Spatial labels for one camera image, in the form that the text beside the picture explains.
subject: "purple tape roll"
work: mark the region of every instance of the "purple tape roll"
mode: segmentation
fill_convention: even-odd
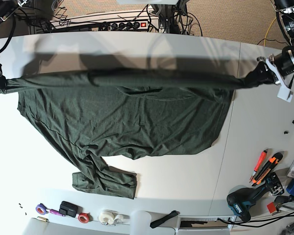
[[[36,211],[42,215],[47,214],[47,208],[42,203],[36,206]]]

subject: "white tape roll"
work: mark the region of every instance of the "white tape roll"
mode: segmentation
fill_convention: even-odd
[[[98,220],[101,223],[108,223],[109,225],[112,225],[114,223],[115,216],[110,211],[103,211],[98,216]]]

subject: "red tool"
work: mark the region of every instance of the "red tool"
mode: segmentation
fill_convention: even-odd
[[[258,163],[257,163],[257,165],[256,165],[255,168],[254,168],[254,172],[253,172],[253,174],[251,175],[251,178],[249,179],[249,182],[250,182],[250,183],[251,183],[251,181],[253,180],[255,174],[257,173],[259,167],[261,166],[261,163],[264,161],[264,159],[266,158],[266,156],[267,156],[267,151],[264,150],[264,151],[261,153],[260,157],[259,157]]]

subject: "duct tape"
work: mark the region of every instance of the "duct tape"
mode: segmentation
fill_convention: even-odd
[[[86,213],[81,213],[78,215],[78,220],[81,223],[87,224],[89,222],[89,215]]]
[[[41,215],[47,214],[47,208],[42,203],[36,206],[36,211]]]
[[[98,220],[101,223],[107,223],[109,225],[112,225],[114,223],[114,214],[111,211],[103,211],[98,216]]]

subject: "black handle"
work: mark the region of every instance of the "black handle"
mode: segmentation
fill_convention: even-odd
[[[248,197],[249,201],[253,201],[256,203],[262,196],[264,196],[267,192],[269,192],[269,189],[267,188],[266,184],[263,184],[256,188],[254,192],[250,194]]]
[[[150,224],[150,227],[152,229],[157,228],[158,226],[162,225],[164,222],[166,222],[167,220],[178,216],[178,212],[177,211],[172,211],[170,214],[166,215],[165,217],[155,220]]]

